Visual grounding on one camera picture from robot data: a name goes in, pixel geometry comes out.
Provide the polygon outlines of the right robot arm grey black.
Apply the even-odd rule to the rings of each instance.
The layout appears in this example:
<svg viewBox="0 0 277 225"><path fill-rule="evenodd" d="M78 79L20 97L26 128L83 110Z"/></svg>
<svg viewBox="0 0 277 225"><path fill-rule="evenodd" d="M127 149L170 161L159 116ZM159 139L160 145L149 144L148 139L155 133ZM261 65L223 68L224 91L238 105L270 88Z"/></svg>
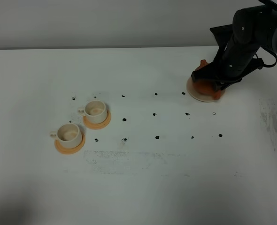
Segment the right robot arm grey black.
<svg viewBox="0 0 277 225"><path fill-rule="evenodd" d="M209 82L224 90L257 69L271 68L256 56L262 48L277 57L277 4L263 0L261 6L238 10L232 24L210 28L219 49L214 60L192 72L194 83Z"/></svg>

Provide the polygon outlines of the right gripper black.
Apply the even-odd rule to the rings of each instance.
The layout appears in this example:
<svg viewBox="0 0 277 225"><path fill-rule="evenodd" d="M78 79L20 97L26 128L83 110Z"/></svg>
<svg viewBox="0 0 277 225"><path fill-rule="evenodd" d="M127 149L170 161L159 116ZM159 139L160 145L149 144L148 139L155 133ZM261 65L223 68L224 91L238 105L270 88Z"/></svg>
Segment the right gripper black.
<svg viewBox="0 0 277 225"><path fill-rule="evenodd" d="M232 21L232 35L214 62L200 62L192 72L193 82L213 81L213 91L223 91L230 81L239 79L249 68L259 48L277 58L272 49L272 37L277 26L277 12L269 8L238 10Z"/></svg>

